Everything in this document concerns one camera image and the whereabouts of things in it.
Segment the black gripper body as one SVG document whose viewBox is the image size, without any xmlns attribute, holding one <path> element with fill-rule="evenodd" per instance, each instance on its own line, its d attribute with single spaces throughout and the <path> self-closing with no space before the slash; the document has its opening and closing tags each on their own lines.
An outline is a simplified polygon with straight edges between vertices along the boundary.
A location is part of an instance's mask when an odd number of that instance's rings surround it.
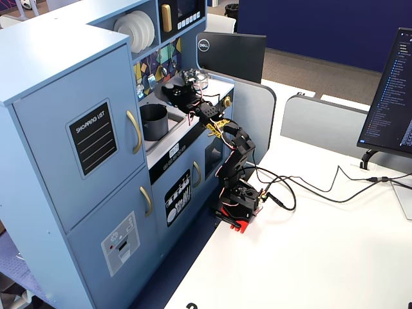
<svg viewBox="0 0 412 309">
<path fill-rule="evenodd" d="M 194 112 L 203 125 L 213 124 L 222 119 L 220 110 L 204 100 L 196 104 L 189 104 L 189 111 Z"/>
</svg>

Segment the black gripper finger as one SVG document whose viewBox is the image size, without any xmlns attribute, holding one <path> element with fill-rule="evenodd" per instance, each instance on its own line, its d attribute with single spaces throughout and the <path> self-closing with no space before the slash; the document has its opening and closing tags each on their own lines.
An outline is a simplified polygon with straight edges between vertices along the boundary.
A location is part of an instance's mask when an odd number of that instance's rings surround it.
<svg viewBox="0 0 412 309">
<path fill-rule="evenodd" d="M 191 109 L 200 100 L 200 96 L 193 93 L 171 94 L 167 98 L 170 105 L 178 109 Z"/>
<path fill-rule="evenodd" d="M 167 83 L 162 86 L 162 93 L 166 97 L 192 97 L 194 95 L 194 90 L 190 85 L 179 86 Z"/>
</svg>

